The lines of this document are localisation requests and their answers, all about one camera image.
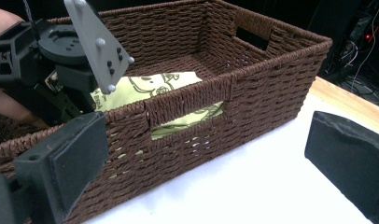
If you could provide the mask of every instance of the yellow cloth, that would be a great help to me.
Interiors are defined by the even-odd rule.
[[[194,72],[162,73],[149,77],[122,77],[115,92],[103,95],[98,89],[91,96],[96,103],[96,110],[106,111],[200,81],[202,80]],[[217,116],[222,113],[221,107],[222,102],[164,123],[152,130],[152,139],[164,137],[202,120]]]

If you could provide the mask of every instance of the white table surface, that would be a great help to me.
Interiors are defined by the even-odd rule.
[[[86,223],[371,223],[304,157],[315,110],[361,124],[308,94],[293,121]]]

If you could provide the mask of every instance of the basket wall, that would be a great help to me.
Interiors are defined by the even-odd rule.
[[[109,159],[68,219],[78,223],[294,119],[331,41],[219,0],[102,13],[136,62],[127,76],[195,71],[204,81],[105,112]],[[52,20],[56,23],[68,19]],[[237,27],[269,41],[261,50]],[[223,114],[162,139],[150,130],[224,101]],[[59,127],[0,145],[0,172]]]

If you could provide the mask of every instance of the brown woven basket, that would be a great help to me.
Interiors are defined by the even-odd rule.
[[[331,45],[326,37],[219,0],[101,15],[136,59],[127,76],[195,71],[204,81],[105,112],[109,159],[69,223],[94,217],[294,119]],[[269,41],[267,49],[238,38],[238,27]],[[222,115],[151,140],[153,127],[221,101]],[[13,175],[11,161],[58,128],[0,144],[0,173]]]

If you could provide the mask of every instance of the cable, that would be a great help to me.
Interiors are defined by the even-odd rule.
[[[375,93],[375,90],[371,90],[366,84],[360,82],[360,80],[359,80],[358,78],[356,79],[355,82],[356,82],[358,85],[360,85],[360,86],[366,88],[366,89],[369,91],[369,92],[367,92],[367,93],[365,93],[365,92],[358,92],[359,94],[361,94],[361,95],[372,95],[372,94]]]
[[[363,79],[363,81],[367,82],[370,85],[372,85],[372,83],[375,83],[374,82],[374,79],[377,78],[377,77],[374,77],[375,74],[373,73],[369,73],[366,77],[363,77],[365,78],[365,80]],[[379,91],[379,87],[378,86],[372,86],[376,91]]]
[[[372,32],[372,36],[371,36],[371,38],[370,38],[370,40],[368,42],[370,42],[372,40],[372,38],[375,36],[375,34],[376,34],[376,32],[378,32],[378,30],[379,30],[379,24],[376,27],[376,30],[374,32]]]
[[[32,11],[30,10],[29,4],[27,3],[27,0],[23,0],[24,8],[26,10],[27,18],[29,19],[30,24],[32,25],[32,31],[33,35],[35,36],[35,40],[38,44],[38,40],[40,40],[40,33],[38,32],[37,28],[35,27],[35,21],[33,20]]]
[[[355,51],[356,44],[353,41],[347,41],[347,42],[349,42],[350,44],[352,44],[352,48],[351,48],[350,52],[346,53],[344,56],[341,57],[341,60],[344,59],[344,58],[346,58],[349,55],[352,55],[353,52]]]
[[[376,99],[379,100],[378,95],[376,95],[374,91],[370,90],[370,89],[369,89],[368,87],[366,87],[366,86],[363,86],[363,87],[364,87],[365,89],[367,89],[368,91],[370,91],[370,92],[372,93],[372,95],[374,95],[374,96],[376,97]]]
[[[350,60],[344,67],[347,67],[348,65],[352,65],[351,63],[357,58],[358,56],[358,46],[356,46],[356,44],[353,42],[353,41],[350,41],[350,43],[352,43],[352,45],[355,47],[356,49],[356,54],[355,54],[355,57],[353,57],[352,60]]]
[[[375,14],[375,16],[374,16],[373,19],[372,19],[372,24],[371,24],[372,33],[373,33],[373,26],[374,26],[374,23],[375,23],[375,19],[376,19],[376,17],[377,17],[378,15],[379,15],[379,9],[378,9],[378,11],[376,11],[376,14]],[[374,37],[373,37],[373,42],[372,42],[371,50],[370,50],[370,52],[368,53],[367,57],[364,59],[364,61],[360,64],[360,66],[358,67],[358,71],[357,71],[356,74],[355,74],[355,78],[353,79],[353,82],[352,82],[352,87],[350,88],[351,91],[353,90],[353,85],[355,84],[355,79],[356,79],[356,77],[358,76],[358,72],[360,71],[362,65],[363,65],[365,62],[367,62],[368,58],[370,57],[370,55],[371,55],[371,53],[372,53],[372,51],[373,51],[373,48],[375,47],[375,43],[376,43],[376,38],[375,38],[375,36],[374,36]]]

